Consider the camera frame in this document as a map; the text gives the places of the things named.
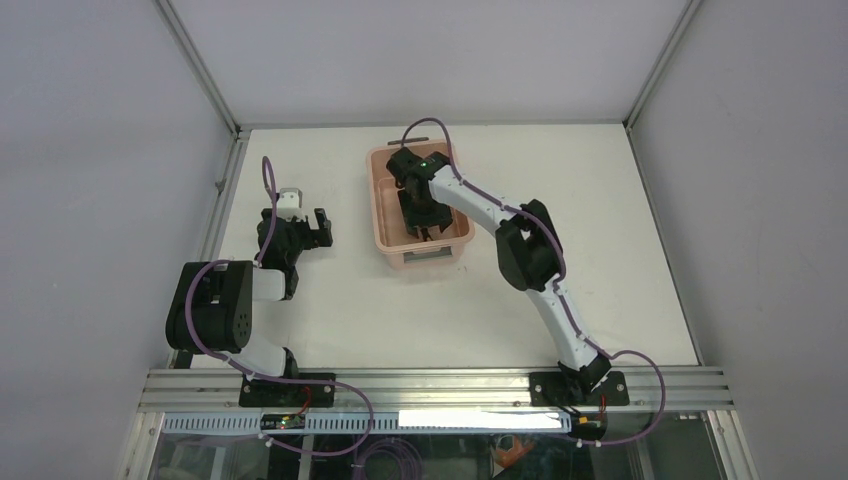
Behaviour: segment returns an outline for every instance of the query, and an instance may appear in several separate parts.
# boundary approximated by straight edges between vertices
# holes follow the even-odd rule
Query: mounting plate
[[[538,392],[536,391],[537,386],[541,387]],[[609,372],[606,381],[587,395],[586,401],[580,403],[570,401],[569,390],[565,386],[565,378],[561,372],[533,372],[530,374],[530,404],[534,407],[556,407],[560,405],[578,408],[580,406],[597,407],[601,404],[601,395],[606,396],[607,406],[623,407],[630,405],[630,395],[627,393],[624,374]]]
[[[301,373],[300,380],[335,380],[335,373]],[[309,398],[303,387],[312,392],[311,407],[330,408],[335,401],[336,387],[325,391],[321,385],[283,385],[264,380],[248,381],[242,376],[239,406],[244,408],[300,408]]]

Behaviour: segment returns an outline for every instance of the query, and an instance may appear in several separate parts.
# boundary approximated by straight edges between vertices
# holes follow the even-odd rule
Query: gray wall
[[[848,3],[707,0],[635,131],[763,478],[845,478]]]
[[[621,121],[686,0],[173,3],[239,122],[397,125]]]
[[[0,476],[115,473],[227,142],[152,2],[0,6]]]

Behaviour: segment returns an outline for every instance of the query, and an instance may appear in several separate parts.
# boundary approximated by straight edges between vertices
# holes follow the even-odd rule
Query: wiring
[[[599,445],[599,446],[600,445],[610,445],[610,446],[612,446],[612,445],[623,445],[623,444],[630,443],[630,442],[639,440],[641,438],[644,438],[646,435],[651,433],[657,427],[657,425],[659,424],[660,418],[662,417],[663,412],[665,412],[667,392],[666,392],[666,388],[665,388],[665,379],[663,378],[663,374],[662,374],[662,371],[660,371],[659,366],[656,363],[654,363],[654,361],[651,360],[650,357],[648,357],[644,353],[638,352],[636,350],[621,350],[621,351],[616,352],[614,354],[610,354],[609,352],[607,352],[606,350],[601,348],[597,343],[595,343],[594,340],[589,338],[588,335],[583,333],[583,331],[577,325],[577,322],[574,319],[574,315],[571,312],[571,308],[568,306],[568,302],[565,300],[565,297],[563,296],[563,293],[560,290],[560,282],[562,282],[565,279],[567,269],[566,269],[566,263],[565,263],[565,255],[563,254],[562,246],[559,244],[559,241],[557,240],[556,236],[554,236],[553,232],[551,232],[551,230],[541,220],[536,218],[535,215],[532,215],[528,212],[525,212],[524,210],[521,210],[520,208],[516,208],[516,207],[513,207],[511,205],[505,205],[502,201],[500,201],[499,199],[497,199],[493,195],[485,192],[483,189],[477,187],[476,185],[472,184],[471,182],[469,182],[468,180],[463,178],[462,174],[459,172],[459,169],[457,169],[456,164],[454,163],[453,146],[452,146],[451,140],[450,140],[450,133],[448,133],[448,128],[444,124],[444,122],[442,122],[441,120],[439,120],[438,118],[435,118],[435,117],[425,117],[425,118],[422,118],[418,121],[413,122],[412,125],[407,127],[406,131],[403,132],[403,136],[401,137],[401,140],[400,140],[400,146],[401,147],[404,146],[404,143],[406,142],[406,137],[407,137],[407,135],[409,135],[409,132],[411,132],[413,128],[415,128],[416,126],[418,126],[418,125],[420,125],[424,122],[435,123],[436,125],[438,125],[442,129],[442,133],[445,135],[445,142],[447,143],[448,162],[449,162],[451,171],[453,172],[454,176],[459,181],[460,185],[467,187],[469,190],[476,193],[480,197],[488,200],[489,202],[494,204],[496,207],[501,208],[501,209],[503,209],[507,212],[510,212],[512,214],[520,215],[520,216],[528,219],[529,221],[533,222],[534,225],[539,227],[539,229],[544,233],[545,238],[547,239],[548,243],[550,244],[551,248],[554,250],[554,252],[556,254],[555,256],[557,258],[557,261],[559,262],[559,267],[560,267],[559,268],[559,276],[554,281],[554,292],[556,293],[557,298],[559,298],[560,304],[562,305],[562,308],[565,311],[565,315],[566,315],[566,317],[568,317],[568,321],[571,324],[571,327],[574,329],[574,332],[577,334],[577,336],[579,338],[582,338],[583,341],[587,345],[594,348],[599,354],[608,358],[610,361],[616,360],[619,357],[624,356],[624,355],[632,355],[632,356],[636,356],[636,357],[641,358],[642,360],[647,362],[654,369],[654,372],[656,373],[657,379],[659,380],[659,383],[660,383],[660,405],[659,405],[659,408],[657,409],[657,414],[651,420],[651,423],[648,424],[648,426],[645,427],[639,433],[636,433],[636,434],[631,435],[629,437],[625,437],[625,438],[618,439],[618,440],[610,440],[610,441],[606,441],[606,442],[596,442],[596,445]],[[573,442],[582,443],[581,440],[573,438],[573,437],[569,437],[567,435],[564,438],[566,438],[567,440],[573,441]]]
[[[295,415],[300,415],[301,413],[305,412],[306,409],[309,408],[309,404],[312,403],[312,389],[309,387],[303,387],[303,390],[306,392],[307,398],[306,401],[303,402],[303,406],[300,407],[300,410],[298,410]]]
[[[598,409],[598,421],[603,422],[607,417],[607,396],[601,394],[601,407]]]
[[[374,455],[383,454],[391,457],[398,469],[391,478],[400,480],[420,480],[423,478],[423,460],[415,447],[401,438],[384,438],[368,445],[362,453],[355,455],[353,480],[368,480],[365,475],[365,464]]]
[[[259,250],[259,254],[256,256],[256,262],[260,265],[262,264],[262,258],[265,256],[265,252],[268,249],[268,244],[271,241],[271,235],[273,235],[277,218],[277,182],[274,178],[274,168],[271,165],[271,160],[269,160],[268,157],[262,157],[262,180],[265,183],[265,190],[268,192],[269,198],[271,198],[271,228],[268,229],[268,236],[265,238],[265,242],[262,244],[262,248]],[[223,266],[228,263],[229,260],[213,260],[207,263],[197,272],[197,274],[191,280],[191,284],[189,284],[188,292],[186,293],[184,314],[186,320],[186,327],[188,328],[188,333],[191,336],[191,339],[194,344],[204,354],[227,363],[231,367],[246,375],[247,378],[258,378],[259,380],[264,380],[266,382],[280,383],[283,385],[330,385],[332,387],[344,388],[353,392],[354,394],[359,396],[359,398],[361,398],[363,402],[365,402],[365,407],[368,409],[368,424],[366,425],[365,432],[363,432],[362,436],[360,436],[359,439],[354,442],[353,445],[351,445],[350,447],[334,452],[319,452],[315,450],[305,450],[302,448],[295,447],[293,445],[288,445],[267,435],[264,435],[263,438],[268,439],[268,446],[276,445],[278,447],[285,448],[286,450],[290,450],[295,453],[309,454],[315,457],[336,457],[355,451],[357,448],[359,448],[360,445],[363,444],[363,442],[365,442],[365,439],[368,438],[368,435],[371,433],[371,429],[374,425],[374,406],[371,404],[371,401],[365,395],[365,392],[352,385],[332,380],[279,378],[271,375],[265,375],[264,373],[254,372],[251,369],[245,367],[244,365],[238,363],[236,360],[234,360],[227,354],[213,352],[200,340],[200,337],[197,335],[197,330],[194,328],[194,319],[191,315],[191,304],[194,300],[194,292],[197,291],[197,286],[200,284],[201,279],[209,271],[211,271],[215,267]]]

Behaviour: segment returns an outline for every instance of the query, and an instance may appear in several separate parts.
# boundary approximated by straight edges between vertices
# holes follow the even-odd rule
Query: plastic bin
[[[421,157],[434,151],[447,155],[444,140],[410,140],[406,147]],[[397,198],[398,189],[394,177],[386,169],[389,157],[399,149],[400,145],[378,147],[368,152],[365,160],[377,249],[386,255],[389,265],[398,269],[455,262],[462,255],[465,244],[474,238],[474,223],[464,214],[451,209],[453,223],[444,232],[432,229],[433,240],[425,242],[407,233]]]

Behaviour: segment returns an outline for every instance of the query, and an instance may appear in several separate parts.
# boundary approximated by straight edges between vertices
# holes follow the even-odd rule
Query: white table surface
[[[304,252],[294,299],[254,303],[254,334],[289,347],[301,367],[552,366],[556,351],[535,308],[497,268],[495,242],[477,228],[452,265],[397,271],[377,250],[365,155],[403,127],[254,130],[221,258],[252,259],[269,205],[263,155],[277,187],[323,207],[331,248]],[[514,199],[538,198],[568,263],[567,285],[608,351],[640,350],[661,365],[697,364],[656,227],[621,125],[456,126],[463,172]],[[442,138],[435,127],[412,136]],[[619,364],[639,364],[623,357]],[[196,357],[193,366],[220,366]]]

